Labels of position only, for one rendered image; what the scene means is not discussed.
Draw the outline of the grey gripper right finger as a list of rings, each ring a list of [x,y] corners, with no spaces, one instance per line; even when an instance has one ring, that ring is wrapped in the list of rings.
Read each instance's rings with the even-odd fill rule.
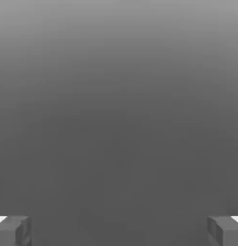
[[[209,216],[207,232],[211,246],[238,246],[238,216]]]

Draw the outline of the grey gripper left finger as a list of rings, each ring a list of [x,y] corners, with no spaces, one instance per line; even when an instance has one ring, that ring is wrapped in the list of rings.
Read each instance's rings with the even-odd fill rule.
[[[32,218],[0,216],[0,246],[32,246]]]

